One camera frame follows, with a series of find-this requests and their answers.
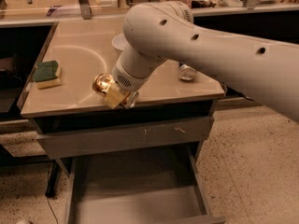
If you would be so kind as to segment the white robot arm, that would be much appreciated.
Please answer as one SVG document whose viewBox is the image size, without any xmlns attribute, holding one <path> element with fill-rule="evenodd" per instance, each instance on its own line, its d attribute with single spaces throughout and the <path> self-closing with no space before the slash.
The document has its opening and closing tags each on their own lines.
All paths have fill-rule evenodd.
<svg viewBox="0 0 299 224">
<path fill-rule="evenodd" d="M 112 70 L 110 106 L 138 91 L 159 65 L 173 60 L 299 121 L 298 45 L 196 26 L 190 8 L 181 2 L 131 7 L 123 33 L 127 44 Z"/>
</svg>

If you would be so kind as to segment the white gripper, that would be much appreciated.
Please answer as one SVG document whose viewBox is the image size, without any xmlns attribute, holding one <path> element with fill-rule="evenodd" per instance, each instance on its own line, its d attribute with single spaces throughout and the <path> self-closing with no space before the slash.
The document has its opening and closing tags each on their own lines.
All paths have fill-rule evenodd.
<svg viewBox="0 0 299 224">
<path fill-rule="evenodd" d="M 116 83 L 107 88 L 105 104 L 116 108 L 129 94 L 129 91 L 138 91 L 147 81 L 147 77 L 134 77 L 125 71 L 121 62 L 116 62 L 112 69 L 112 76 Z"/>
</svg>

